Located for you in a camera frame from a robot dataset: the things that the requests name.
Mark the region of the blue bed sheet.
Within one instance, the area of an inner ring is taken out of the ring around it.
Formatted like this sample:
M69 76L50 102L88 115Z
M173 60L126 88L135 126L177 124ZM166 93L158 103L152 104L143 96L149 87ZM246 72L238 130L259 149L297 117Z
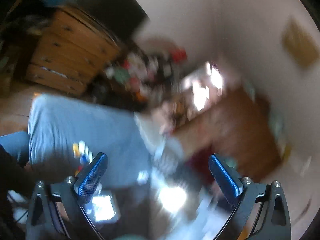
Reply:
M76 142L107 155L101 184L120 217L99 227L105 239L214 239L226 221L181 143L146 116L43 94L32 103L28 133L33 171L50 183L75 173Z

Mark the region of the wooden dresser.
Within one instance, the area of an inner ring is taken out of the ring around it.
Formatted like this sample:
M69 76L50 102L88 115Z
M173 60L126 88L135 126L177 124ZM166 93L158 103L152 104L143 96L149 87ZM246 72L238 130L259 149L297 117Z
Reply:
M25 78L80 96L119 52L117 42L88 14L59 7L37 43Z

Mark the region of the cluttered wooden shelf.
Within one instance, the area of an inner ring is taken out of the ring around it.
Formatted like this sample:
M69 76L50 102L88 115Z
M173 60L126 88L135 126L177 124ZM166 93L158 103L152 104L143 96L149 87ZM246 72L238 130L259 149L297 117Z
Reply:
M138 103L148 102L156 88L172 79L188 59L183 47L168 40L150 39L144 45L128 42L104 69L111 91Z

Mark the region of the cardboard box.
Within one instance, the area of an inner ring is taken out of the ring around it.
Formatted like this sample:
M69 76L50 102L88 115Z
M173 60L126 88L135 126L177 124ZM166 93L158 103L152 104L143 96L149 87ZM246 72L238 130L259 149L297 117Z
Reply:
M283 48L303 70L319 60L319 47L311 35L294 19L290 18L281 36Z

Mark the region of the black television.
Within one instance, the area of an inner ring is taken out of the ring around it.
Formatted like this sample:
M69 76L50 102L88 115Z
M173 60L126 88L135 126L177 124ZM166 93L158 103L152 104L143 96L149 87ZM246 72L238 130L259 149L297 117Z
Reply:
M76 0L76 5L122 41L149 19L136 0Z

